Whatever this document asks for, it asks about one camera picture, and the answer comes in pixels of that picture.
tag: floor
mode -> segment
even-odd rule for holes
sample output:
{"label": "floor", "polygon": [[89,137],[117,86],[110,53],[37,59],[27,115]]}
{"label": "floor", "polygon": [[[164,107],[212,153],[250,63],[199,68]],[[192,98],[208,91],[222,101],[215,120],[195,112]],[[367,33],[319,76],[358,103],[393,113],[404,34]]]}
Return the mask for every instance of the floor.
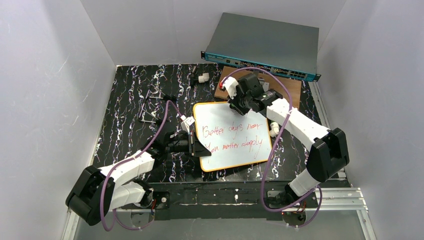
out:
{"label": "floor", "polygon": [[[190,87],[188,75],[192,67],[198,73],[209,73],[210,80]],[[221,76],[220,64],[180,64],[120,66],[116,71],[104,122],[98,139],[93,165],[103,167],[131,155],[152,136],[157,126],[154,123],[137,121],[148,85],[156,91],[178,97],[177,106],[186,116],[192,116],[193,105],[201,102],[220,102],[214,92]],[[165,102],[160,99],[147,101],[146,109],[157,116],[164,115]],[[299,111],[317,123],[321,123],[309,85],[302,83]],[[176,113],[171,110],[168,120],[178,126]],[[287,131],[282,136],[274,155],[269,180],[290,181],[305,169],[308,157],[303,145]],[[203,172],[198,159],[183,154],[171,154],[168,160],[140,176],[150,183],[210,182],[210,181],[259,181],[265,163],[251,164],[213,172]]]}

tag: purple cable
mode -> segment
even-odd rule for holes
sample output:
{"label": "purple cable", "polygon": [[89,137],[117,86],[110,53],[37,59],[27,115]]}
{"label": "purple cable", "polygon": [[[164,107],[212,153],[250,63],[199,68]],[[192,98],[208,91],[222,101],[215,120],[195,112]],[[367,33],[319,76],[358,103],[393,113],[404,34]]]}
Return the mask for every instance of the purple cable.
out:
{"label": "purple cable", "polygon": [[[231,75],[233,75],[233,74],[235,74],[237,72],[243,71],[243,70],[257,70],[257,71],[261,71],[261,72],[263,72],[263,73],[268,74],[269,76],[271,76],[284,89],[284,91],[287,93],[287,95],[288,95],[288,112],[290,112],[292,110],[292,107],[293,107],[292,95],[289,93],[289,90],[287,90],[286,86],[284,86],[284,84],[282,84],[274,75],[272,75],[271,73],[269,73],[269,72],[267,72],[267,71],[265,71],[263,69],[260,69],[258,67],[252,67],[251,66],[251,67],[239,68],[239,69],[231,72],[228,76],[224,77],[222,79],[222,81],[221,81],[221,84],[223,84],[228,79],[228,77],[230,77]],[[272,213],[278,213],[278,212],[281,212],[281,211],[284,211],[284,210],[286,210],[288,208],[293,207],[295,204],[301,202],[309,194],[311,194],[313,191],[315,191],[314,188],[311,189],[311,190],[309,190],[306,194],[304,194],[297,201],[293,202],[290,205],[287,205],[285,207],[282,207],[282,208],[269,208],[265,204],[265,201],[264,201],[265,180],[266,180],[268,171],[270,170],[270,167],[271,167],[271,164],[272,164],[271,159],[273,158],[274,152],[277,149],[277,145],[278,145],[278,143],[279,143],[279,141],[281,139],[281,135],[283,134],[284,128],[286,128],[287,122],[289,121],[289,117],[290,117],[290,115],[287,115],[287,117],[285,118],[284,122],[281,125],[281,129],[280,129],[280,131],[279,131],[279,133],[278,133],[278,135],[277,135],[277,137],[275,139],[275,142],[274,142],[274,144],[272,146],[271,152],[269,153],[269,156],[268,156],[268,160],[266,162],[265,169],[263,170],[262,180],[260,182],[260,203],[262,204],[262,206],[263,206],[263,208],[265,210],[267,210],[268,212],[272,212]]]}
{"label": "purple cable", "polygon": [[117,215],[117,210],[116,210],[116,208],[115,208],[115,209],[113,209],[113,210],[112,210],[112,212],[113,212],[113,217],[116,219],[116,221],[118,222],[118,224],[119,224],[119,225],[121,225],[121,227],[123,227],[124,229],[127,229],[127,230],[133,230],[133,231],[136,231],[136,230],[142,230],[142,229],[144,229],[144,228],[148,227],[150,224],[152,224],[152,223],[155,221],[155,217],[153,217],[153,219],[152,219],[151,221],[149,221],[149,222],[148,222],[146,225],[144,225],[144,226],[140,226],[140,227],[130,227],[130,226],[127,226],[127,225],[123,224],[123,223],[121,222],[121,220],[119,220],[118,215]]}
{"label": "purple cable", "polygon": [[[159,129],[157,130],[157,132],[156,132],[156,134],[153,136],[153,138],[150,140],[150,142],[147,144],[147,146],[138,154],[138,155],[136,155],[135,156],[135,158],[138,158],[138,157],[140,157],[147,149],[149,149],[150,148],[150,146],[153,144],[153,141],[155,141],[156,140],[156,138],[158,137],[158,134],[161,132],[161,130],[162,130],[162,128],[164,127],[164,125],[165,125],[165,122],[166,122],[166,118],[167,118],[167,116],[168,116],[168,107],[169,107],[169,105],[172,105],[175,109],[176,109],[176,111],[178,112],[178,114],[180,115],[180,117],[181,117],[181,113],[180,113],[180,111],[178,110],[178,108],[177,108],[177,106],[175,106],[175,104],[171,101],[171,100],[168,100],[168,101],[166,101],[166,107],[165,107],[165,115],[164,115],[164,117],[163,117],[163,121],[162,121],[162,123],[160,124],[160,127],[159,127]],[[115,170],[115,169],[117,169],[119,166],[121,166],[122,164],[125,164],[125,163],[128,163],[129,161],[132,161],[132,160],[134,160],[135,158],[128,158],[128,159],[124,159],[124,160],[122,160],[122,161],[120,161],[120,162],[118,162],[116,165],[114,165],[111,169],[110,169],[110,171],[109,171],[109,173],[107,174],[107,176],[106,176],[106,178],[104,179],[104,181],[103,181],[103,185],[101,186],[101,193],[100,193],[100,220],[101,220],[101,224],[103,225],[103,228],[104,228],[104,230],[106,230],[107,232],[109,232],[110,230],[112,230],[112,228],[114,227],[114,225],[115,225],[115,218],[113,218],[113,220],[112,220],[112,226],[110,226],[110,227],[108,227],[107,225],[106,225],[106,220],[105,220],[105,209],[104,209],[104,207],[105,207],[105,191],[106,191],[106,184],[105,183],[107,183],[108,181],[109,181],[109,178],[111,177],[111,174],[112,174],[112,172]]]}

